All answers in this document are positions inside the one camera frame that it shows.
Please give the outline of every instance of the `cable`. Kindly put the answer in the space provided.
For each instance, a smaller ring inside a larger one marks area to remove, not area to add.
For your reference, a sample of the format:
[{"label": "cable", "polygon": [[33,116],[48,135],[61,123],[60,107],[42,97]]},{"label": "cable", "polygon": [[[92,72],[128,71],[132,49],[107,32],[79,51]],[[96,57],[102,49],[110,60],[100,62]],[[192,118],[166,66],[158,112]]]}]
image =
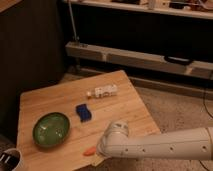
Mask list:
[{"label": "cable", "polygon": [[206,171],[210,171],[210,170],[203,164],[202,161],[199,160],[199,162],[200,162],[200,165],[201,165]]},{"label": "cable", "polygon": [[[212,76],[213,76],[213,70],[210,73],[208,82],[212,80]],[[203,91],[203,106],[205,108],[206,113],[213,119],[213,114],[211,114],[206,106],[206,93],[207,93],[207,89],[208,89],[208,82],[206,83],[206,86],[204,87],[204,91]]]}]

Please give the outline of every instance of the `dark wall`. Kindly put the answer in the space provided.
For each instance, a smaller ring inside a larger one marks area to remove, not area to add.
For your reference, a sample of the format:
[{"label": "dark wall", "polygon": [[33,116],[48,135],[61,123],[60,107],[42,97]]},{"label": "dark wall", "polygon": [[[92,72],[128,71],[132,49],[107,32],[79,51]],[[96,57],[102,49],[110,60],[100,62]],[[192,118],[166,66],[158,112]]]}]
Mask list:
[{"label": "dark wall", "polygon": [[23,0],[0,13],[0,133],[16,141],[23,91],[57,83],[64,43],[56,0]]}]

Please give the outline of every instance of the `cup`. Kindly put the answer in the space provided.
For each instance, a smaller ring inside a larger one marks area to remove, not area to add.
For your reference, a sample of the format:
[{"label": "cup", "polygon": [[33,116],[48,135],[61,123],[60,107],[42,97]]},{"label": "cup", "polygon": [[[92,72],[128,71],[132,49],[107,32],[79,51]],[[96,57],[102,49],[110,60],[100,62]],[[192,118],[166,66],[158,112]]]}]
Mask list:
[{"label": "cup", "polygon": [[28,171],[28,167],[24,162],[23,156],[21,154],[21,151],[17,148],[9,148],[4,151],[4,153],[9,154],[10,156],[15,157],[18,159],[18,162],[15,166],[12,166],[12,171]]}]

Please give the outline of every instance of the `blue block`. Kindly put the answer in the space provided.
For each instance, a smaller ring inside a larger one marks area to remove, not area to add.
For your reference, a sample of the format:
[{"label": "blue block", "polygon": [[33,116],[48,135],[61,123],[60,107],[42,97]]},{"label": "blue block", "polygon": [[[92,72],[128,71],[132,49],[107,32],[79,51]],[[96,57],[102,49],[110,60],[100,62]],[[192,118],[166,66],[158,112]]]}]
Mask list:
[{"label": "blue block", "polygon": [[81,122],[88,121],[92,118],[91,112],[87,109],[86,104],[76,106],[76,112],[79,115]]}]

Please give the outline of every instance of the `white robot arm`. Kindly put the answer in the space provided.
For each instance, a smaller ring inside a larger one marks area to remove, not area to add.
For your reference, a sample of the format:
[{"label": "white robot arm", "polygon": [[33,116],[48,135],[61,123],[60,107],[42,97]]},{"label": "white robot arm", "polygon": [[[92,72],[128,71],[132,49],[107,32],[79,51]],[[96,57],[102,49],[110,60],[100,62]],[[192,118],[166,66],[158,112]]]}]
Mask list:
[{"label": "white robot arm", "polygon": [[128,138],[125,122],[111,123],[97,144],[105,157],[212,160],[213,127]]}]

